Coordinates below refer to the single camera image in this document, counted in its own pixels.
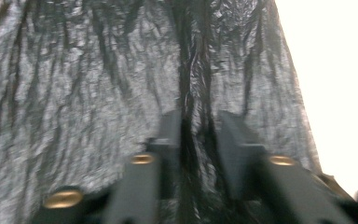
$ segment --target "brass screw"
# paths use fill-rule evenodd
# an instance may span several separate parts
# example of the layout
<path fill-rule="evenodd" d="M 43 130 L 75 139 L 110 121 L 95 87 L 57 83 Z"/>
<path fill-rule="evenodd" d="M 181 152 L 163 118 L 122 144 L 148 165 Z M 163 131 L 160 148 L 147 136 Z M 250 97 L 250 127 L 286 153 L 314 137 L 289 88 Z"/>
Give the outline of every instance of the brass screw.
<path fill-rule="evenodd" d="M 68 208 L 80 203 L 83 194 L 78 190 L 66 190 L 51 195 L 43 204 L 48 209 Z"/>
<path fill-rule="evenodd" d="M 133 156 L 131 162 L 133 164 L 148 164 L 153 160 L 154 158 L 152 156 L 144 154 Z"/>
<path fill-rule="evenodd" d="M 271 156 L 269 161 L 277 165 L 295 165 L 296 162 L 288 157 L 284 156 Z"/>

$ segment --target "white background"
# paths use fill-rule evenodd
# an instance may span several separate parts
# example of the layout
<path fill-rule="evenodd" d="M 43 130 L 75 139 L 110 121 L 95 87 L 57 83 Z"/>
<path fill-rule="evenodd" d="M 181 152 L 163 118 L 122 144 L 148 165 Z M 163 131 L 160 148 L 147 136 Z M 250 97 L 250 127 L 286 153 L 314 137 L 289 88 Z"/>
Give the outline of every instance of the white background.
<path fill-rule="evenodd" d="M 276 0 L 323 170 L 358 190 L 358 0 Z"/>

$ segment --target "black trash bag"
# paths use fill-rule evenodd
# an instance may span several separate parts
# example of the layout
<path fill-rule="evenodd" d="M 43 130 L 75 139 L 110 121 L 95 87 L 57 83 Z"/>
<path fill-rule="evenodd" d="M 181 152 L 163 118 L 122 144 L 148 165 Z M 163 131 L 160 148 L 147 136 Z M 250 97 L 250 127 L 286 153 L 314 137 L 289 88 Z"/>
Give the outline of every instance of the black trash bag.
<path fill-rule="evenodd" d="M 182 193 L 161 223 L 262 220 L 227 196 L 218 110 L 320 172 L 272 0 L 0 0 L 0 223 L 26 223 L 59 186 L 116 182 L 175 108 Z"/>

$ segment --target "wrinkled plastic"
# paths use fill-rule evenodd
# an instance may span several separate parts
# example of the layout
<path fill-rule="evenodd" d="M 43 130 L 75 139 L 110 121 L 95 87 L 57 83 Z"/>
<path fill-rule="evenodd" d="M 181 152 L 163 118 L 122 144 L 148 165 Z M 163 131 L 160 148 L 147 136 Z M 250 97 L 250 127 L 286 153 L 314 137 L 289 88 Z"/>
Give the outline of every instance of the wrinkled plastic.
<path fill-rule="evenodd" d="M 218 110 L 320 172 L 272 0 L 0 0 L 0 223 L 26 223 L 59 186 L 116 182 L 175 108 L 183 193 L 162 223 L 248 218 L 223 184 Z"/>

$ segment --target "brass nut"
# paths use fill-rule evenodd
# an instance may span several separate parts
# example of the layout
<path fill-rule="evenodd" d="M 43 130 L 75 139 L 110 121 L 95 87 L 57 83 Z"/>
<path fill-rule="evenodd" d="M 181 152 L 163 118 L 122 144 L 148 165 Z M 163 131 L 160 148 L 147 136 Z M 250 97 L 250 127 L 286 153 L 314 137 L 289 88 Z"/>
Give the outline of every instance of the brass nut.
<path fill-rule="evenodd" d="M 80 203 L 83 193 L 79 190 L 60 191 L 51 195 L 43 204 L 48 209 L 68 208 Z"/>
<path fill-rule="evenodd" d="M 269 157 L 269 161 L 276 165 L 295 165 L 296 162 L 288 157 L 284 156 L 271 156 Z"/>
<path fill-rule="evenodd" d="M 154 158 L 152 156 L 143 154 L 143 155 L 133 156 L 131 159 L 131 162 L 133 164 L 148 164 L 148 163 L 152 162 L 153 160 L 154 160 Z"/>

